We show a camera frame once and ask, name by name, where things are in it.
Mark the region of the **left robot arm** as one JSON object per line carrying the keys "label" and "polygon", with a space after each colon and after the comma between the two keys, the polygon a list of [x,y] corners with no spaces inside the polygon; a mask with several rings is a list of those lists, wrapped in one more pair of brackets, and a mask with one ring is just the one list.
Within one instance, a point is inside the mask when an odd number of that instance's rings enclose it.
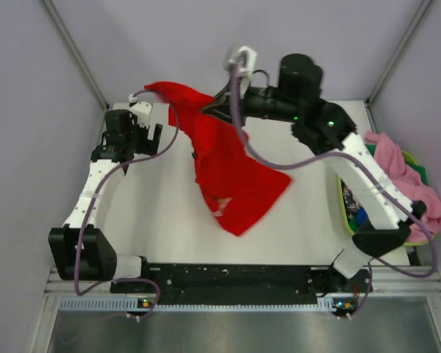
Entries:
{"label": "left robot arm", "polygon": [[91,153],[87,181],[64,224],[51,229],[49,245],[57,272],[63,280],[110,281],[126,278],[135,291],[147,290],[151,272],[145,258],[117,254],[104,235],[104,225],[115,192],[135,155],[154,156],[162,126],[149,132],[149,103],[115,104],[104,115],[106,126]]}

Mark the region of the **red t shirt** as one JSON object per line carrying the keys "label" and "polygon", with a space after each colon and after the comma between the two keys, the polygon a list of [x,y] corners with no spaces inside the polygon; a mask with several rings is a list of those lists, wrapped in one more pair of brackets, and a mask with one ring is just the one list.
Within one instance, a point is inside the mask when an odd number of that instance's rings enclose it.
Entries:
{"label": "red t shirt", "polygon": [[145,85],[171,102],[168,123],[189,137],[204,201],[218,224],[241,236],[263,218],[292,178],[249,157],[232,125],[201,113],[213,97],[176,82]]}

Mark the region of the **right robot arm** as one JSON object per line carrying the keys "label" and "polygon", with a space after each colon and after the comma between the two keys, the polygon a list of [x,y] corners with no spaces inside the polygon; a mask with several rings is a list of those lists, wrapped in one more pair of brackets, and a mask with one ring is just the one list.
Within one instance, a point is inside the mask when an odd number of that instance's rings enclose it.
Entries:
{"label": "right robot arm", "polygon": [[[370,155],[357,126],[338,104],[321,96],[323,70],[304,54],[288,54],[279,65],[277,86],[252,86],[257,53],[247,46],[233,48],[224,68],[228,84],[203,113],[231,124],[249,154],[261,164],[280,171],[293,170],[322,160],[358,198],[368,220],[332,262],[330,286],[347,290],[366,263],[403,246],[413,224],[420,225],[426,211],[392,183]],[[260,157],[243,131],[247,118],[287,122],[291,133],[313,153],[308,160],[279,165]]]}

